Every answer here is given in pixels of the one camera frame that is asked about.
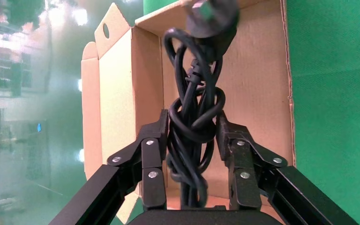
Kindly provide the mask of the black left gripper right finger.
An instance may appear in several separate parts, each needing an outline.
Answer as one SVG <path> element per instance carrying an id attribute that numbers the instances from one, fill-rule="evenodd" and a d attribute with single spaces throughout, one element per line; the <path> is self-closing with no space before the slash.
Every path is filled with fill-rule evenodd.
<path id="1" fill-rule="evenodd" d="M 229 208 L 245 220 L 276 225 L 261 212 L 261 196 L 287 225 L 354 225 L 356 221 L 296 167 L 256 143 L 246 126 L 230 122 L 224 113 L 216 120 L 220 156 L 228 168 Z"/>

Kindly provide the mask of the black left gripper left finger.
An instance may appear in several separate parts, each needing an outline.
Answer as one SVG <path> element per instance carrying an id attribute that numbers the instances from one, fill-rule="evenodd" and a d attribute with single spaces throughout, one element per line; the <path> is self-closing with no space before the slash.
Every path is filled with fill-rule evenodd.
<path id="1" fill-rule="evenodd" d="M 168 111 L 142 126 L 136 140 L 112 154 L 50 222 L 52 225 L 108 225 L 125 197 L 142 182 L 144 212 L 131 225 L 153 225 L 151 210 L 166 209 L 163 160 L 168 135 Z"/>

